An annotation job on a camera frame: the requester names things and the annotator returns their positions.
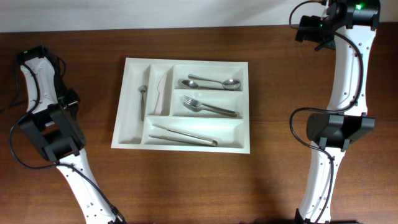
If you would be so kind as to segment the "small silver teaspoon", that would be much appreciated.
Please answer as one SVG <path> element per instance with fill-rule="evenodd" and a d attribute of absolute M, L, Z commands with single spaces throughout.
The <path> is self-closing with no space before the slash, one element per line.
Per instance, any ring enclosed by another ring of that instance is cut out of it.
<path fill-rule="evenodd" d="M 147 86 L 142 85 L 139 87 L 139 93 L 141 94 L 141 110 L 140 110 L 140 115 L 141 115 L 141 121 L 144 121 L 145 118 L 145 94 L 147 92 Z"/>

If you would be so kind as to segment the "pink plastic knife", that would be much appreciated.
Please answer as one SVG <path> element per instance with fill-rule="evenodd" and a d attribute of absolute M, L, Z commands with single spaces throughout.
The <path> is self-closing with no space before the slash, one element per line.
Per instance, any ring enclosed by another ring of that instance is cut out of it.
<path fill-rule="evenodd" d="M 158 95 L 157 103 L 156 103 L 155 110 L 154 110 L 155 115 L 160 115 L 162 112 L 167 77 L 168 77 L 168 75 L 165 74 L 162 77 L 162 79 L 160 80 L 159 85 L 157 87 L 157 91 L 158 91 L 159 95 Z"/>

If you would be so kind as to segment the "silver tablespoon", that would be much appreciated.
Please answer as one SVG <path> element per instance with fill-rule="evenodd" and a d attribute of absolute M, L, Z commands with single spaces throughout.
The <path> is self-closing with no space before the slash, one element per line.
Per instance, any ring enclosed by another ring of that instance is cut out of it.
<path fill-rule="evenodd" d="M 236 89 L 226 89 L 226 88 L 214 88 L 207 86 L 200 86 L 196 82 L 192 80 L 182 80 L 180 82 L 185 89 L 194 89 L 194 90 L 226 90 L 226 91 L 236 91 Z"/>
<path fill-rule="evenodd" d="M 218 81 L 218 80 L 214 80 L 214 79 L 198 77 L 198 76 L 193 75 L 193 74 L 189 74 L 188 78 L 192 79 L 192 80 L 200 80 L 200 81 L 206 81 L 206 82 L 219 83 L 226 90 L 238 90 L 241 87 L 241 82 L 239 80 L 236 80 L 236 79 L 227 79 L 225 81 Z"/>

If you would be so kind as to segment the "silver fork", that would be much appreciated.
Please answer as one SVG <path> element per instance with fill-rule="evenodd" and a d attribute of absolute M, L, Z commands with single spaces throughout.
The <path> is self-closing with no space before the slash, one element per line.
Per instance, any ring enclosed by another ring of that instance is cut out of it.
<path fill-rule="evenodd" d="M 202 108 L 202 107 L 191 106 L 191 105 L 189 105 L 186 102 L 183 102 L 182 104 L 186 108 L 188 108 L 189 110 L 191 110 L 193 112 L 200 112 L 202 110 L 205 110 L 205 111 L 210 111 L 210 112 L 213 112 L 213 113 L 221 114 L 221 115 L 224 115 L 224 116 L 229 116 L 229 117 L 232 117 L 232 118 L 235 118 L 235 117 L 238 116 L 236 113 L 228 113 L 228 112 L 223 112 L 223 111 L 216 110 L 216 109 L 211 109 L 211 108 Z"/>
<path fill-rule="evenodd" d="M 236 114 L 235 111 L 226 110 L 226 109 L 219 108 L 219 107 L 216 107 L 216 106 L 211 106 L 211 105 L 208 105 L 208 104 L 205 104 L 205 103 L 201 103 L 200 101 L 194 100 L 193 98 L 190 98 L 190 97 L 185 96 L 185 95 L 182 96 L 182 100 L 184 102 L 188 103 L 190 106 L 194 106 L 194 107 L 204 106 L 204 107 L 207 107 L 207 108 L 220 110 L 220 111 L 223 111 L 223 112 L 226 112 L 226 113 L 234 113 L 234 114 Z"/>

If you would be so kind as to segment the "long metal tongs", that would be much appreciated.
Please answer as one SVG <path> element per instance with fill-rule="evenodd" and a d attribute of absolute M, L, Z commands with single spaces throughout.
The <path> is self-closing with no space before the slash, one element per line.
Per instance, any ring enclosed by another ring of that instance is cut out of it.
<path fill-rule="evenodd" d="M 184 132 L 184 131 L 173 129 L 173 128 L 167 128 L 165 126 L 160 126 L 158 124 L 154 124 L 153 127 L 162 129 L 162 130 L 170 132 L 170 133 L 174 133 L 174 136 L 150 134 L 149 135 L 150 138 L 161 139 L 161 140 L 166 140 L 166 141 L 173 141 L 173 142 L 180 142 L 180 143 L 191 144 L 191 145 L 196 145 L 196 146 L 210 146 L 210 147 L 218 146 L 218 141 L 216 141 L 214 139 L 206 138 L 203 136 L 199 136 L 196 134 Z"/>

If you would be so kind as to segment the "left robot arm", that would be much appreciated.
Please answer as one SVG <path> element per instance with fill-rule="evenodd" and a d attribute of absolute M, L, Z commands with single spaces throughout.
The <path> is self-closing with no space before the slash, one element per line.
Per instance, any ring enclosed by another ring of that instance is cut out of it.
<path fill-rule="evenodd" d="M 125 223 L 121 212 L 100 190 L 76 121 L 79 96 L 63 82 L 65 62 L 43 45 L 16 56 L 28 94 L 27 112 L 11 128 L 25 134 L 46 169 L 57 168 L 71 188 L 86 223 Z"/>

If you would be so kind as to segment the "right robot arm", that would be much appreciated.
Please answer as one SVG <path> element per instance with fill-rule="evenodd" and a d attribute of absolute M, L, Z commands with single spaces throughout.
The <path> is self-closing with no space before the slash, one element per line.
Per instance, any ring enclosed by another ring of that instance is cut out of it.
<path fill-rule="evenodd" d="M 331 223 L 331 198 L 341 162 L 349 146 L 370 133 L 375 119 L 368 116 L 366 79 L 369 55 L 379 27 L 377 0 L 320 1 L 321 16 L 302 16 L 295 40 L 317 43 L 316 50 L 336 52 L 333 89 L 327 108 L 309 111 L 306 135 L 299 143 L 310 148 L 311 164 L 304 198 L 295 212 L 298 224 Z"/>

